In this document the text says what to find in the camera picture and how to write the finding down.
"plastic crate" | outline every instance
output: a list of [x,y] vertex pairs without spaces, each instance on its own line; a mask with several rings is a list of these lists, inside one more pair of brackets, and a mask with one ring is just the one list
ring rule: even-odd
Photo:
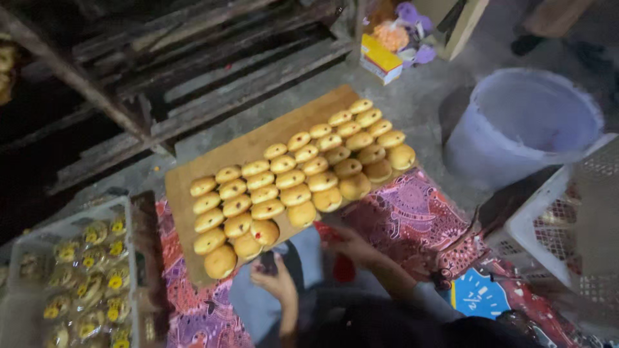
[[55,264],[55,244],[80,235],[84,227],[94,220],[111,220],[118,214],[124,214],[126,218],[132,347],[165,345],[165,334],[162,337],[161,330],[157,330],[158,324],[166,318],[164,306],[157,304],[162,289],[153,231],[149,231],[143,224],[148,217],[133,207],[127,196],[121,196],[39,228],[15,242],[11,254],[8,293],[2,300],[0,347],[43,346],[43,309],[46,299],[54,290],[45,288],[45,278],[39,281],[20,278],[24,254],[35,253],[40,256],[44,274],[48,276]]
[[[569,186],[571,174],[570,166],[561,167],[503,228],[485,239],[495,254],[516,267],[519,276],[551,291],[565,290],[564,286],[578,289],[574,281],[577,269],[571,264],[576,249],[576,207],[569,202],[569,195],[575,195]],[[542,218],[544,214],[565,223],[549,224]]]

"person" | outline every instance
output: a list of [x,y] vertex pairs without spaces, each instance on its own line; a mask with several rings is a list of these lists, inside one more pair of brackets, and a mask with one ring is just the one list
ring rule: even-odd
[[274,275],[265,271],[259,259],[254,260],[251,282],[269,292],[281,306],[282,347],[538,347],[529,337],[496,321],[465,317],[431,284],[417,282],[355,231],[335,230],[340,241],[323,242],[321,246],[369,270],[390,299],[368,296],[355,301],[352,299],[356,296],[339,297],[329,302],[326,315],[313,318],[309,329],[300,331],[300,299],[284,259],[275,254]]

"white plastic bucket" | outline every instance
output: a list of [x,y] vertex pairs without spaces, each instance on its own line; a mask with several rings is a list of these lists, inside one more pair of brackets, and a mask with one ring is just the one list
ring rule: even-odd
[[443,160],[452,174],[497,190],[547,165],[581,160],[603,128],[597,104],[570,80],[501,69],[473,90]]

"red object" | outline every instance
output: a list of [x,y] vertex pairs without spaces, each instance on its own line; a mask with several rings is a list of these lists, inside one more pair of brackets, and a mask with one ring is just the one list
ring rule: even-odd
[[[330,228],[322,222],[314,221],[314,227],[316,227],[322,241],[330,242],[343,240],[333,228]],[[333,265],[333,278],[340,283],[346,283],[355,280],[356,274],[355,264],[352,260],[348,256],[338,253],[335,257],[335,264]]]

